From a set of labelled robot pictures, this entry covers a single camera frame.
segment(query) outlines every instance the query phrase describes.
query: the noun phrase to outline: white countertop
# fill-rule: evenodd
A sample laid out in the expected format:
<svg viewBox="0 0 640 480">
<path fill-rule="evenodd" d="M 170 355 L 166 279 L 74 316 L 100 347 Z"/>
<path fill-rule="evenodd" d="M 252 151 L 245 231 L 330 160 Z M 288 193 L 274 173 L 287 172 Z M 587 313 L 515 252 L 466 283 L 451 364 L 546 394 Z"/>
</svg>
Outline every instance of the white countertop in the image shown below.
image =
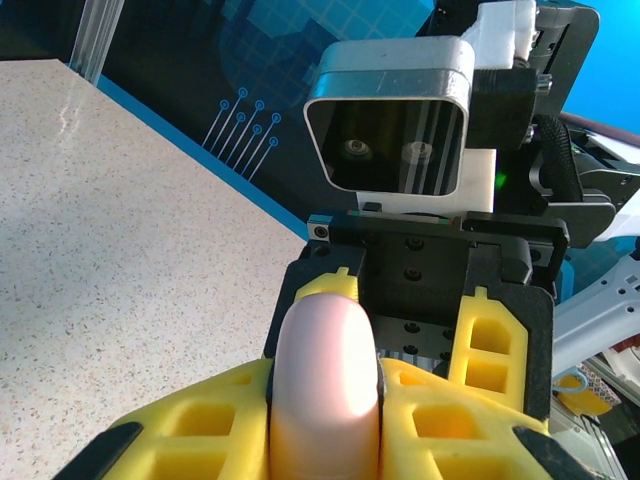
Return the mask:
<svg viewBox="0 0 640 480">
<path fill-rule="evenodd" d="M 302 246 L 62 64 L 0 63 L 0 478 L 258 358 Z"/>
</svg>

